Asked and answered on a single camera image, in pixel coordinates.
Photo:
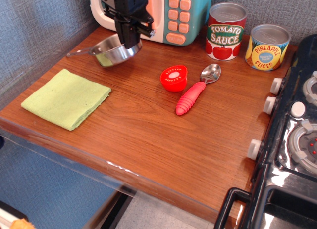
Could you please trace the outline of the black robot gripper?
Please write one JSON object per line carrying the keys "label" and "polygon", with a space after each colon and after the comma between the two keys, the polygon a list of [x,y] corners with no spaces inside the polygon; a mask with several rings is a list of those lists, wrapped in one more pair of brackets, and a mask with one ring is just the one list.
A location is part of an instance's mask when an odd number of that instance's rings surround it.
{"label": "black robot gripper", "polygon": [[121,44],[127,49],[140,41],[140,35],[149,38],[155,35],[154,19],[147,12],[149,0],[101,0],[105,16],[114,20]]}

